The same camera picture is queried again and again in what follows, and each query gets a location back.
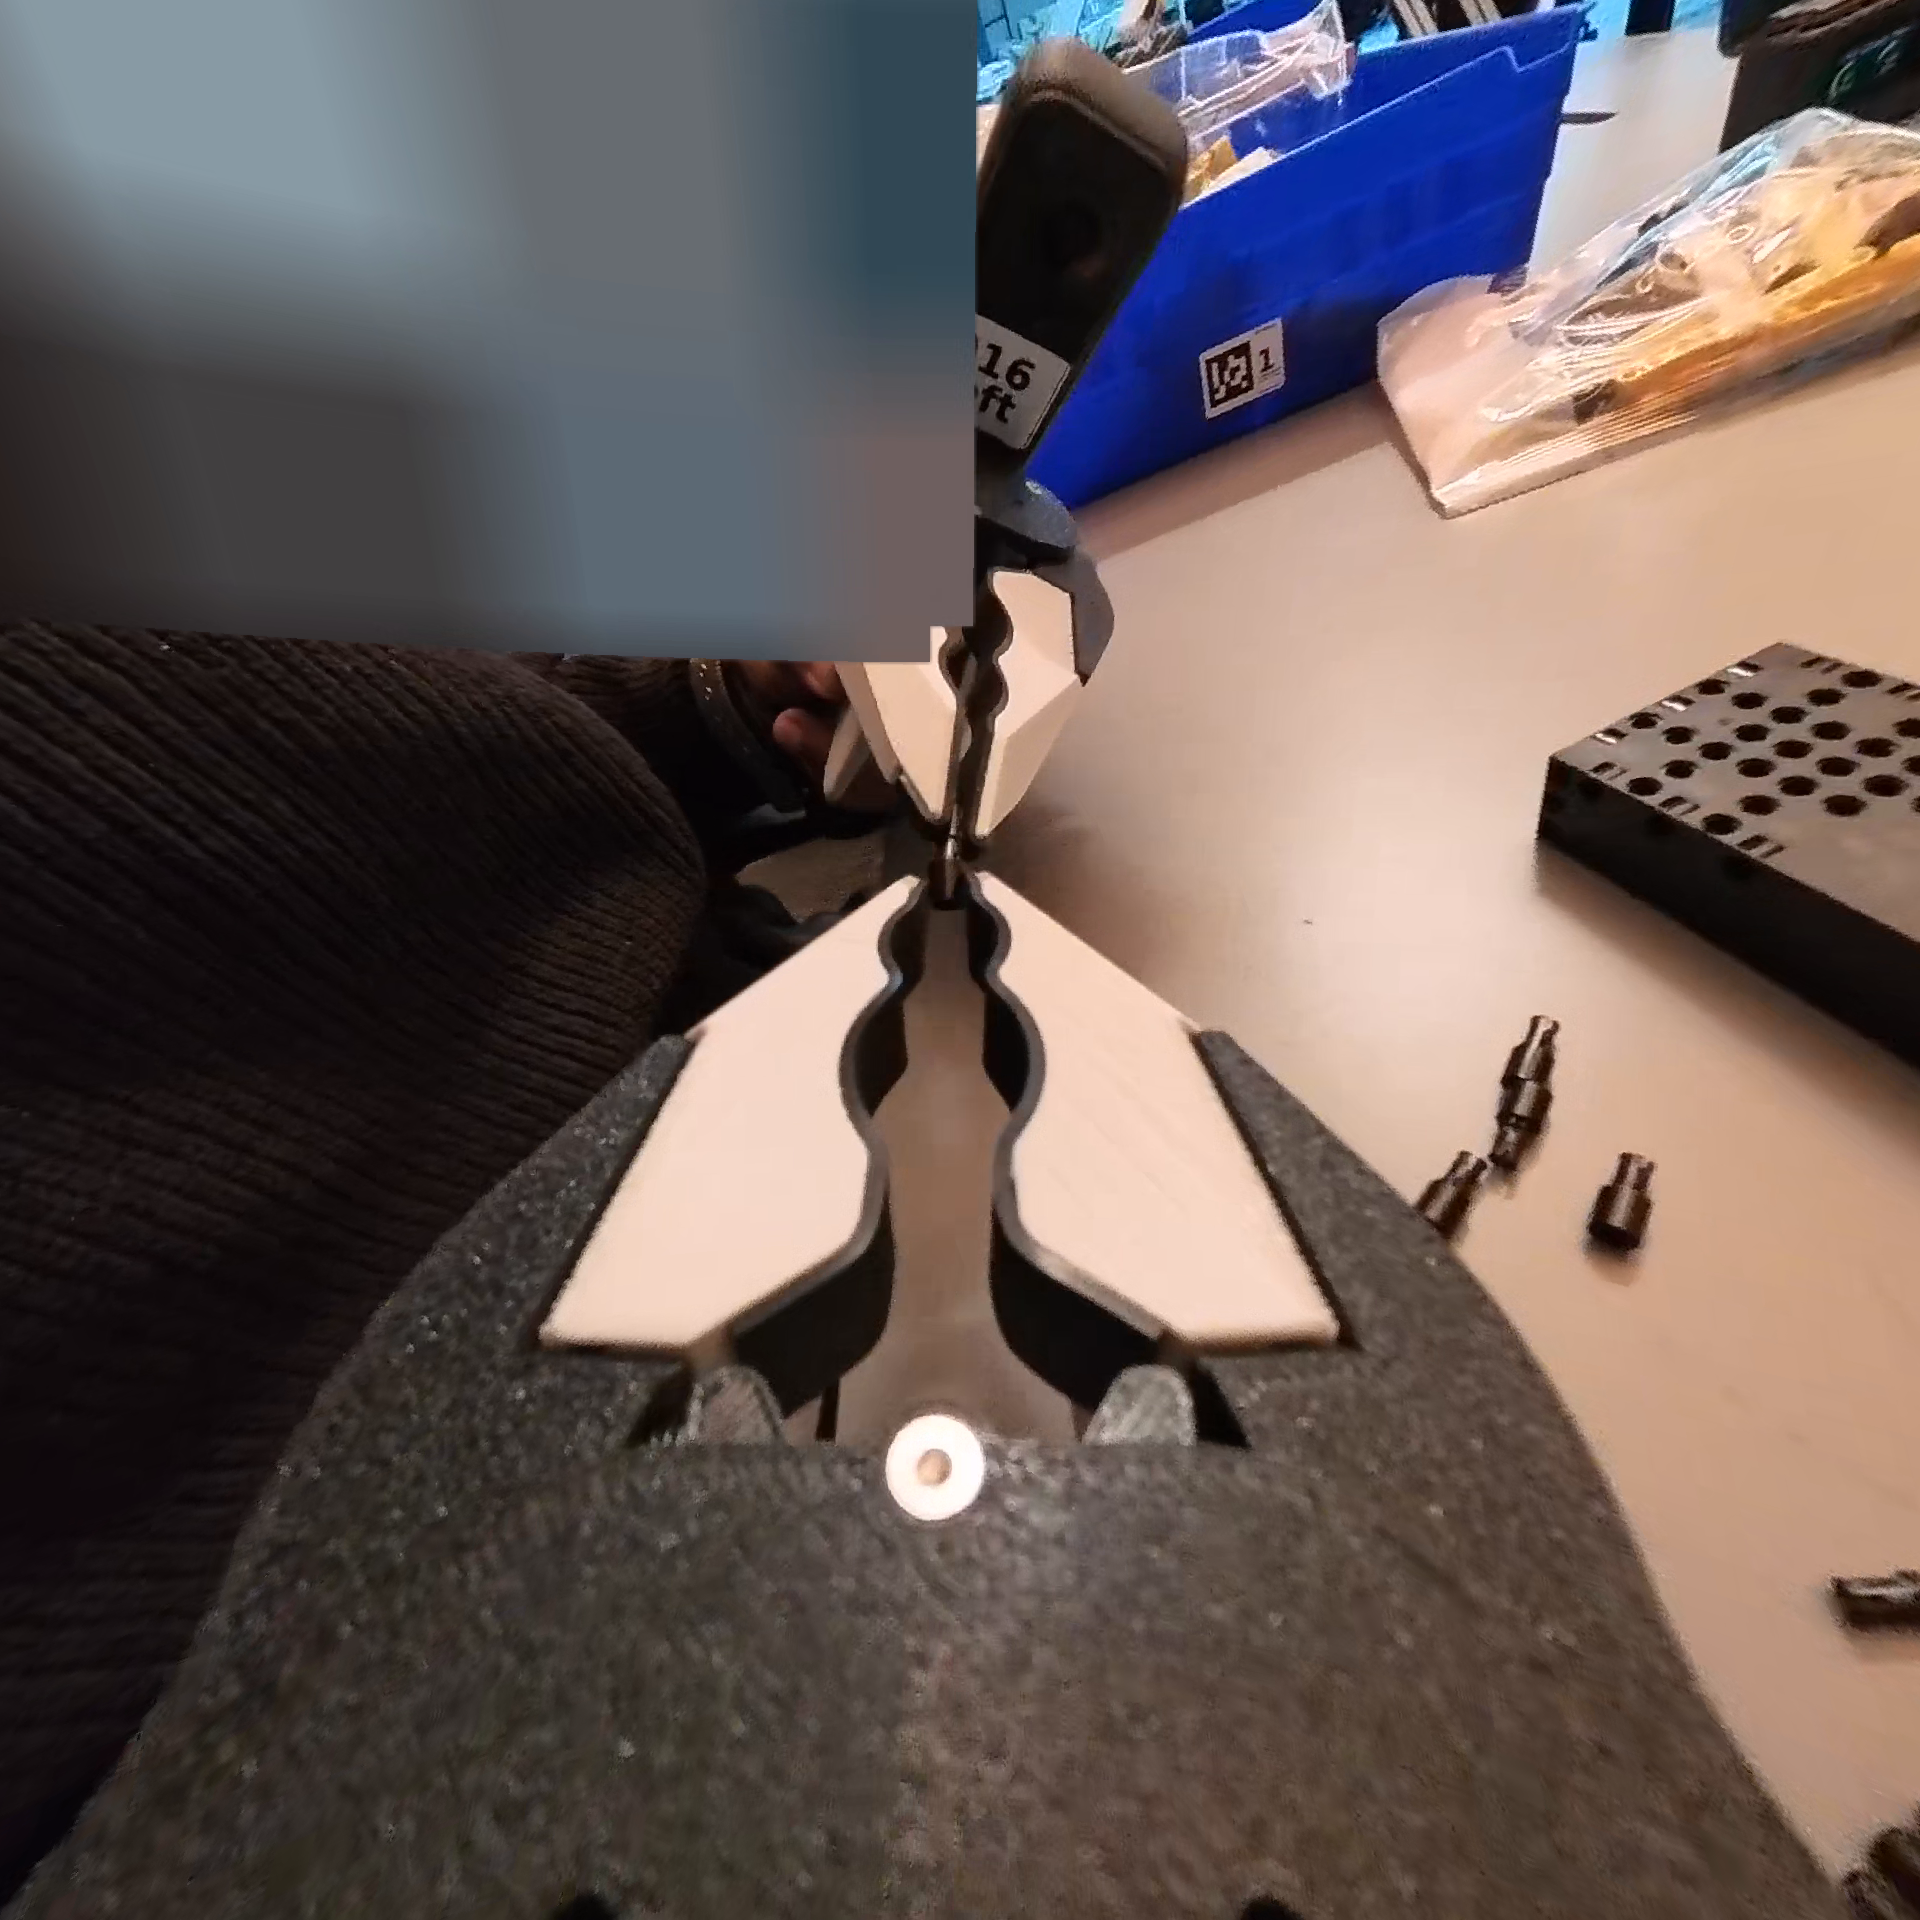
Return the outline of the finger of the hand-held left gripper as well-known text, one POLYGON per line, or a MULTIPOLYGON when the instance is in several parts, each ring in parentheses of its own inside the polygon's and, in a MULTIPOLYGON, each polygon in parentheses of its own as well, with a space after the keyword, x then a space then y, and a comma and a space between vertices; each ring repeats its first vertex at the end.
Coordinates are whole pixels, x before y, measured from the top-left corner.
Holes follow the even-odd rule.
POLYGON ((970 634, 964 840, 985 842, 1080 700, 1069 592, 1042 575, 990 575, 970 634))
POLYGON ((852 804, 865 768, 894 784, 925 823, 952 815, 955 691, 937 661, 838 662, 844 713, 821 768, 827 804, 852 804))

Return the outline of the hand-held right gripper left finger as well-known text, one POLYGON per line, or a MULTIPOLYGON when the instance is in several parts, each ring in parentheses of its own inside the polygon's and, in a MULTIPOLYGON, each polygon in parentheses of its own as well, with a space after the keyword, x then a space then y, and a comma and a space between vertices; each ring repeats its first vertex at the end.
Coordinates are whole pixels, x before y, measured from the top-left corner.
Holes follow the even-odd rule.
POLYGON ((879 1107, 919 976, 925 883, 899 880, 658 1048, 666 1092, 537 1346, 688 1375, 734 1362, 781 1412, 827 1398, 888 1322, 879 1107))

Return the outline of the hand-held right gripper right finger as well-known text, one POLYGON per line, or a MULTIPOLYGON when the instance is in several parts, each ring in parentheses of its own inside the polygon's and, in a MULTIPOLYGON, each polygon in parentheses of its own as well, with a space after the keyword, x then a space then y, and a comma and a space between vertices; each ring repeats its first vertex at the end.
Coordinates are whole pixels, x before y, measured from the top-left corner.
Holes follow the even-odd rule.
POLYGON ((1211 1069, 1244 1051, 995 877, 970 883, 970 971, 1005 1105, 990 1299, 1015 1360, 1094 1412, 1139 1367, 1334 1346, 1339 1309, 1211 1069))

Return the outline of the pile of small plastic pins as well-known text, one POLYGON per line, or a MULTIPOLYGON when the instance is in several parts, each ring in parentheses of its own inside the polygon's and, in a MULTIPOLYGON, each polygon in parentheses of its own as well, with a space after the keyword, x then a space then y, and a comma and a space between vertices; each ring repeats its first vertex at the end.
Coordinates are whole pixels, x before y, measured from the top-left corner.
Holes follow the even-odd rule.
POLYGON ((1915 1917, 1915 1879, 1915 1812, 1909 1812, 1869 1836, 1838 1892, 1848 1917, 1915 1917))

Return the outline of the person's left hand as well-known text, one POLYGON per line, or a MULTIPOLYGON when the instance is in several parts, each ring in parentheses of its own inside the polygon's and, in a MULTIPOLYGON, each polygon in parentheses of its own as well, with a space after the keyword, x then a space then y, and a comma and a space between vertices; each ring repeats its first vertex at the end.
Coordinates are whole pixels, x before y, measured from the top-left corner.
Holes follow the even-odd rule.
POLYGON ((844 713, 844 687, 834 662, 755 662, 762 701, 769 701, 769 737, 796 768, 821 782, 830 745, 844 713))

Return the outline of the clear plastic bag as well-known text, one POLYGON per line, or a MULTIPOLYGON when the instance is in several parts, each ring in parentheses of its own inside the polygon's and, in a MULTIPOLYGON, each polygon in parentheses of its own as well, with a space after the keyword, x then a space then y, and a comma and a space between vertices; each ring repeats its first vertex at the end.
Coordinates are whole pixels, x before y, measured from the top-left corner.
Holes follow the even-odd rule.
POLYGON ((1286 28, 1235 28, 1214 40, 1196 40, 1185 28, 1162 19, 1128 42, 1114 42, 1111 54, 1180 125, 1188 140, 1180 202, 1273 161, 1273 149, 1238 149, 1238 125, 1273 109, 1339 103, 1354 72, 1339 4, 1312 4, 1286 28))

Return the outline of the blue storage bin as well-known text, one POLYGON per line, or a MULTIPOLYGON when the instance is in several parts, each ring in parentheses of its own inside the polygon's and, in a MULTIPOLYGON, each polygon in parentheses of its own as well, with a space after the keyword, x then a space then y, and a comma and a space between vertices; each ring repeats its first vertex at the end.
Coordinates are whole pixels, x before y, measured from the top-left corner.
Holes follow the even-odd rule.
POLYGON ((1089 506, 1371 383, 1412 293, 1522 268, 1578 40, 1573 8, 1405 40, 1231 121, 1235 180, 1179 210, 1022 477, 1089 506))

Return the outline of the long black joined pin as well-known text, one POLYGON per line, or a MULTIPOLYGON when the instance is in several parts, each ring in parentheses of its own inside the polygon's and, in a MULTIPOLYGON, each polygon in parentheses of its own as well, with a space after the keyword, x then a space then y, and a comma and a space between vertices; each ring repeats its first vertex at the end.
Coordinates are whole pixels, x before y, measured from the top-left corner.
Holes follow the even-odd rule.
POLYGON ((1546 1123, 1556 1069, 1556 1018, 1530 1017, 1497 1078, 1495 1136, 1488 1166, 1502 1177, 1522 1174, 1546 1123))

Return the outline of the clear bag of yellow parts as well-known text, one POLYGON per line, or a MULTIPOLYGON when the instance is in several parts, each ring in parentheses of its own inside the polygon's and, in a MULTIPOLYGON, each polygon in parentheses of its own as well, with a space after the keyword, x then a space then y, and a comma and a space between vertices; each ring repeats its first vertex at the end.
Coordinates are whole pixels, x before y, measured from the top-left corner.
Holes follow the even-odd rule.
POLYGON ((1915 132, 1804 109, 1536 274, 1405 301, 1377 385, 1467 516, 1913 334, 1915 132))

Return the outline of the black perforated plastic block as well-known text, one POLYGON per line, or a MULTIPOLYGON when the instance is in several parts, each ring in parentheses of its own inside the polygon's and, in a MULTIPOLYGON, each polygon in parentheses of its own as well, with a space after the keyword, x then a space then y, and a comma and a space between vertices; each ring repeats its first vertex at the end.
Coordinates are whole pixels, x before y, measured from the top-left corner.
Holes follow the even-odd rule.
POLYGON ((1536 842, 1915 1065, 1915 675, 1762 647, 1561 749, 1536 842))

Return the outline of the black display device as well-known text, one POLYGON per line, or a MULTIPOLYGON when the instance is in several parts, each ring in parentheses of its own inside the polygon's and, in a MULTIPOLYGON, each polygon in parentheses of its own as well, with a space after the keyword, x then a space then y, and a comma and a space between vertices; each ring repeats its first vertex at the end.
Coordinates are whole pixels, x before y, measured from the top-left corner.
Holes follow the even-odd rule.
POLYGON ((1718 50, 1734 61, 1720 151, 1804 109, 1915 121, 1915 4, 1722 4, 1718 50))

